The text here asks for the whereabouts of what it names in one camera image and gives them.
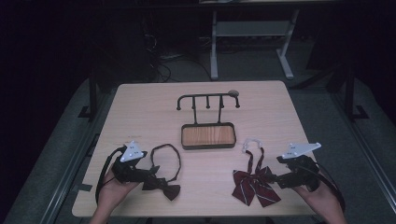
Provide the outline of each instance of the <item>black bow tie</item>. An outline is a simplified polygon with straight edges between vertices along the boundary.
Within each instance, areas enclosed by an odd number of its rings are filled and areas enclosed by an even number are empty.
[[[165,178],[157,178],[154,175],[150,175],[145,181],[142,190],[154,189],[161,189],[170,201],[173,201],[180,193],[180,185],[168,185]]]

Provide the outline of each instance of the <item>background table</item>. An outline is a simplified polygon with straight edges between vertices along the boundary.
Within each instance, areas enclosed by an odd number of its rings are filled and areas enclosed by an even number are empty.
[[[221,93],[239,91],[240,108],[232,97],[224,97],[221,121],[235,125],[234,148],[184,150],[181,147],[181,126],[193,123],[191,99],[181,101],[183,94]],[[198,123],[216,122],[219,98],[210,98],[211,108],[205,108],[205,97],[197,98]],[[274,174],[290,170],[277,162],[276,157],[288,149],[289,143],[307,143],[303,127],[296,114],[285,85],[280,81],[210,82],[175,84],[121,85],[108,113],[83,184],[91,191],[80,191],[73,207],[77,217],[90,217],[96,208],[95,186],[106,157],[117,147],[135,140],[148,153],[161,144],[174,145],[181,155],[181,171],[177,181],[180,194],[170,202],[160,190],[142,191],[142,184],[133,190],[113,212],[113,216],[128,217],[232,217],[232,216],[292,216],[308,215],[313,211],[291,189],[272,185],[281,202],[262,208],[257,198],[247,206],[232,196],[235,187],[233,170],[246,171],[249,156],[242,152],[246,138],[263,141],[265,158]],[[260,157],[255,143],[249,145],[254,154],[253,170]],[[158,177],[172,178],[178,160],[171,148],[163,148],[154,155],[161,165]],[[149,157],[137,167],[148,169]]]

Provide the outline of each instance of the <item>desk leg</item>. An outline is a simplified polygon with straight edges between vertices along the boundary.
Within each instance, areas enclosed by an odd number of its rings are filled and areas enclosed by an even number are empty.
[[[210,78],[217,80],[218,75],[218,57],[216,55],[216,23],[217,23],[217,12],[213,11],[212,21],[212,50],[210,52]]]
[[[276,50],[277,57],[280,60],[280,63],[283,68],[283,72],[285,73],[287,79],[294,78],[293,73],[291,72],[288,60],[286,59],[286,51],[288,50],[291,36],[293,35],[293,30],[294,30],[299,12],[300,12],[299,9],[294,10],[293,15],[291,16],[291,20],[289,22],[288,30],[285,33],[285,43],[283,44],[281,49]]]

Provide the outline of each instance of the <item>white plastic part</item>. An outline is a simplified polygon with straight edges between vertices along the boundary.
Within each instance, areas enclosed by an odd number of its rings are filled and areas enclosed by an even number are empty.
[[[314,144],[290,143],[289,150],[282,155],[282,158],[283,159],[297,158],[299,156],[304,155],[305,153],[311,152],[320,147],[321,147],[320,143],[314,143]]]
[[[250,142],[256,142],[257,145],[258,145],[258,148],[261,148],[261,147],[262,147],[262,141],[260,141],[259,139],[256,139],[256,138],[247,138],[247,140],[245,140],[244,146],[243,146],[243,148],[242,148],[242,151],[243,151],[243,152],[247,152],[247,150],[248,150],[248,144],[249,144]]]
[[[132,161],[136,159],[143,158],[145,154],[140,150],[139,146],[135,141],[132,141],[126,148],[124,154],[120,159],[121,162]]]

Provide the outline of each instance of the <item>black neck strap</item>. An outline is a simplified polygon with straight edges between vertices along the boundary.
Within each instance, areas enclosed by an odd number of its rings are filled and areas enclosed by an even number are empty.
[[[151,167],[155,166],[155,164],[154,164],[154,152],[156,150],[162,148],[162,147],[171,147],[176,152],[177,157],[178,157],[178,169],[177,169],[177,172],[176,172],[175,176],[172,179],[170,179],[170,180],[168,180],[166,182],[171,182],[171,181],[177,180],[177,176],[178,176],[178,173],[180,172],[180,168],[181,168],[181,158],[180,158],[180,154],[178,153],[177,149],[174,146],[172,146],[171,144],[163,144],[163,145],[155,147],[154,149],[151,150],[151,154],[149,155],[149,157],[151,159],[151,162],[152,162]]]

